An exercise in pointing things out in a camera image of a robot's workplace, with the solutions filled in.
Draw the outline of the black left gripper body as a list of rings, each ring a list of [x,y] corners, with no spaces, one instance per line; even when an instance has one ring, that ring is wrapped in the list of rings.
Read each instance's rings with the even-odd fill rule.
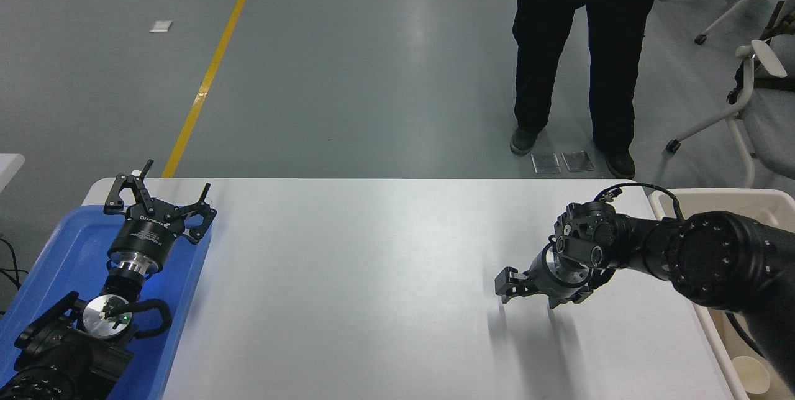
[[[114,263],[130,255],[142,255],[152,265],[164,265],[176,239],[185,231],[185,216],[181,208],[154,199],[154,212],[143,204],[127,208],[125,221],[109,249],[109,258]]]

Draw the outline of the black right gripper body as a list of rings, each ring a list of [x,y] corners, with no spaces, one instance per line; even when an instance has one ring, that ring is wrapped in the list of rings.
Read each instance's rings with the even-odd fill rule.
[[[529,281],[550,302],[573,301],[590,276],[591,269],[577,262],[564,262],[553,251],[539,253],[528,270]]]

